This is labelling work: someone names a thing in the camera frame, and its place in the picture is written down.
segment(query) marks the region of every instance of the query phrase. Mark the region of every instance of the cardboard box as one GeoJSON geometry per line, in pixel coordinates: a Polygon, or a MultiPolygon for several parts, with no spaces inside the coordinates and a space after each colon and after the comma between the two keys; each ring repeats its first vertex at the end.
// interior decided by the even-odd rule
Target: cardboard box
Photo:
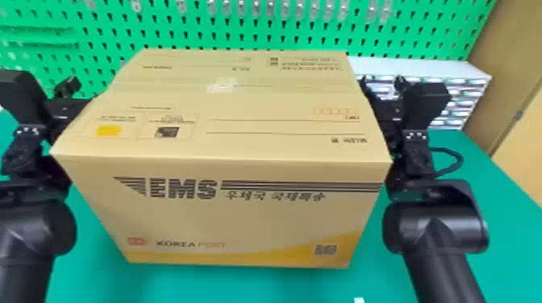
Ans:
{"type": "Polygon", "coordinates": [[[168,264],[345,268],[390,166],[342,52],[142,51],[51,153],[168,264]]]}

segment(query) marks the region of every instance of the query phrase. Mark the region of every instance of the wooden panel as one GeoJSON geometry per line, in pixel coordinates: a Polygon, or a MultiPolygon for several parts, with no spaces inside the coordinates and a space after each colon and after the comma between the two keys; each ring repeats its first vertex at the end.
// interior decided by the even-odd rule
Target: wooden panel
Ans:
{"type": "Polygon", "coordinates": [[[500,166],[535,201],[542,205],[542,90],[502,141],[493,156],[500,166]]]}
{"type": "Polygon", "coordinates": [[[498,1],[469,62],[493,76],[465,132],[488,153],[501,143],[542,76],[540,0],[498,1]]]}

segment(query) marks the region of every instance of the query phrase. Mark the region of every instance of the black cable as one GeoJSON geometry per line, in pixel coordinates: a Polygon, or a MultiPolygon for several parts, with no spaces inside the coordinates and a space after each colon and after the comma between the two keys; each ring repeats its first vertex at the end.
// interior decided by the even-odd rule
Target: black cable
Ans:
{"type": "Polygon", "coordinates": [[[435,178],[438,178],[439,176],[443,176],[450,172],[455,172],[461,167],[461,165],[463,165],[463,156],[459,152],[447,149],[445,147],[430,147],[429,150],[431,152],[443,152],[457,159],[456,163],[435,172],[435,174],[433,175],[433,177],[435,178]]]}

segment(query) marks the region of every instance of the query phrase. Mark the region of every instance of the yellow stripe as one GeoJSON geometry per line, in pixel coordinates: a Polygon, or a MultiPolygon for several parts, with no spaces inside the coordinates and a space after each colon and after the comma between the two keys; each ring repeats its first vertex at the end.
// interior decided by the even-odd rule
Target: yellow stripe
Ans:
{"type": "Polygon", "coordinates": [[[163,264],[209,264],[280,266],[294,268],[346,268],[356,250],[361,231],[350,232],[296,247],[273,251],[234,254],[177,254],[164,252],[123,251],[129,262],[163,264]],[[315,244],[337,245],[334,255],[314,255],[315,244]]]}

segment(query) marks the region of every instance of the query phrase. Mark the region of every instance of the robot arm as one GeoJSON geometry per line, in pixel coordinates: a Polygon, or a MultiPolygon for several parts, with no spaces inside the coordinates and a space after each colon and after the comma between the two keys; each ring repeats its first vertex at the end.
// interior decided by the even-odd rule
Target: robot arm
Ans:
{"type": "Polygon", "coordinates": [[[484,221],[469,184],[437,179],[458,169],[463,158],[428,145],[427,127],[450,101],[441,83],[410,85],[395,81],[397,101],[368,97],[394,162],[386,178],[390,204],[382,220],[384,244],[402,254],[420,303],[482,303],[485,299],[465,254],[483,252],[489,243],[484,221]],[[432,152],[457,159],[436,171],[432,152]]]}

